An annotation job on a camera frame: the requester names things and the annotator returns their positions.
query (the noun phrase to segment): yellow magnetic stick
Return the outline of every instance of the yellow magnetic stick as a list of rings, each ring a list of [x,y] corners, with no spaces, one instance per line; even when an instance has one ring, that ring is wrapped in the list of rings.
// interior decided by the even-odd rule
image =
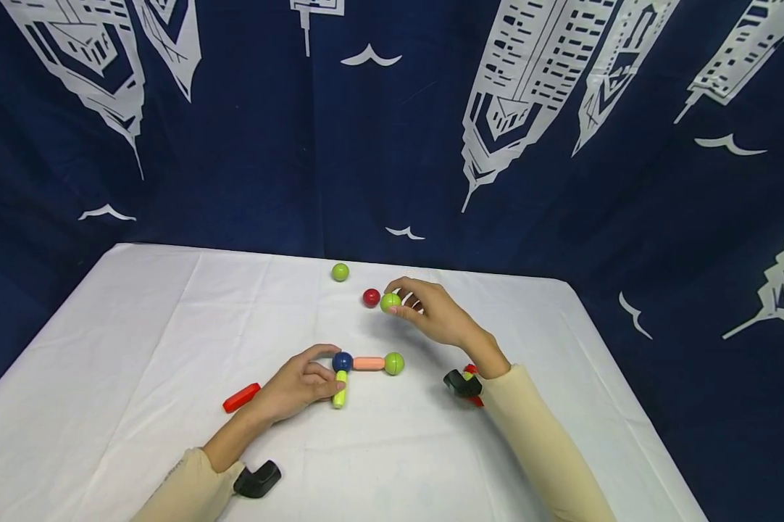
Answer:
[[[337,372],[337,376],[335,378],[338,381],[343,381],[345,383],[345,381],[348,381],[349,375],[348,373],[345,373],[344,370],[340,370]],[[341,409],[343,406],[345,406],[345,389],[343,388],[342,390],[337,391],[337,394],[331,397],[331,402],[333,403],[333,406],[335,406],[335,409]]]

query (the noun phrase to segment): finger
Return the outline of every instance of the finger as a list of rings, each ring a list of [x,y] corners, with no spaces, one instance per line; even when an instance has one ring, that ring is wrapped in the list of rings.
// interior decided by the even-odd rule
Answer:
[[[410,307],[390,307],[388,313],[397,315],[401,319],[408,320],[408,322],[415,325],[415,328],[422,329],[426,326],[427,318],[419,314]]]
[[[407,299],[409,299],[410,303],[418,301],[418,297],[416,297],[415,294],[410,293],[409,295],[407,295],[407,292],[404,291],[403,288],[401,288],[401,290],[398,290],[398,297],[401,297],[401,304],[403,305],[406,305]]]
[[[305,369],[306,365],[325,354],[335,354],[341,352],[338,347],[332,344],[315,344],[313,347],[308,348],[304,352],[298,353],[291,358],[291,362],[300,368]]]
[[[321,378],[319,375],[303,375],[302,381],[305,384],[316,386],[317,384],[327,383],[328,381]]]
[[[338,391],[345,388],[343,381],[331,381],[330,383],[322,383],[314,386],[314,399],[319,401],[321,399],[328,399],[333,397]]]
[[[427,284],[424,281],[404,276],[388,284],[386,286],[386,290],[383,291],[383,293],[388,294],[397,288],[398,297],[407,296],[410,293],[414,294],[415,296],[420,296],[419,292],[423,293],[426,285]]]
[[[304,374],[306,376],[317,376],[326,381],[335,380],[335,373],[322,366],[319,362],[309,362],[308,366],[305,367]]]

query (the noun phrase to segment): cream sleeve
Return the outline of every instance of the cream sleeve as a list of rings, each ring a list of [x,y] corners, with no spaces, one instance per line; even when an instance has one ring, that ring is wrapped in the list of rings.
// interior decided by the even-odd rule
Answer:
[[[243,463],[237,462],[226,472],[215,473],[200,447],[188,449],[132,522],[215,521],[243,470]]]
[[[557,522],[615,522],[595,476],[520,365],[480,379],[482,402]]]

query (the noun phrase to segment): fabric backdrop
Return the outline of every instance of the fabric backdrop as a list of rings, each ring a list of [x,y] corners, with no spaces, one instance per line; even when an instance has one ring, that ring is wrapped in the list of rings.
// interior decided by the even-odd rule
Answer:
[[[569,281],[784,521],[784,0],[0,0],[0,377],[117,241]]]

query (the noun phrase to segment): black curved magnet piece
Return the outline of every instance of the black curved magnet piece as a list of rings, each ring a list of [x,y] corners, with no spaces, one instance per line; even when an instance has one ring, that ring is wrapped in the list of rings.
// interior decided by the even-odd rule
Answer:
[[[248,499],[261,499],[282,478],[282,472],[272,460],[267,461],[255,473],[245,466],[233,484],[233,491]]]
[[[459,370],[451,370],[451,372],[445,375],[443,382],[453,392],[453,395],[462,399],[477,397],[482,392],[482,384],[476,378],[476,375],[470,378],[469,381],[465,381]]]

